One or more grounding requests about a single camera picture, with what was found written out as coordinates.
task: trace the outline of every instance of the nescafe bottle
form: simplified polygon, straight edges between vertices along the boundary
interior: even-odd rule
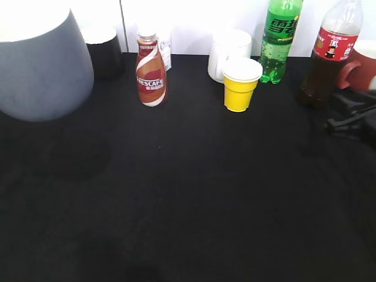
[[[312,52],[312,68],[298,100],[318,109],[332,93],[363,23],[361,0],[341,0],[326,14]]]
[[[148,26],[139,26],[137,42],[139,53],[136,76],[139,98],[145,106],[155,107],[167,99],[167,76],[156,31]]]

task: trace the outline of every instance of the green plastic bottle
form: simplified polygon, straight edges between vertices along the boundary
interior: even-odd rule
[[[264,68],[261,82],[281,81],[302,7],[303,0],[270,1],[259,60]]]

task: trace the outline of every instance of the green label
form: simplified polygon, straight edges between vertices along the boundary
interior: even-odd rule
[[[291,44],[294,39],[298,20],[299,15],[282,16],[273,14],[268,11],[264,31],[264,39],[267,42],[276,45]]]

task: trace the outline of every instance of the white mug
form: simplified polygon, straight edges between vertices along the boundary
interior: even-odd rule
[[[252,37],[239,29],[214,34],[207,72],[216,82],[223,83],[223,64],[229,56],[251,57]]]

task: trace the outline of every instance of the yellow cup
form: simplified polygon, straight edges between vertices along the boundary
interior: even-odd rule
[[[224,105],[232,112],[248,109],[263,67],[249,58],[230,58],[223,68]]]

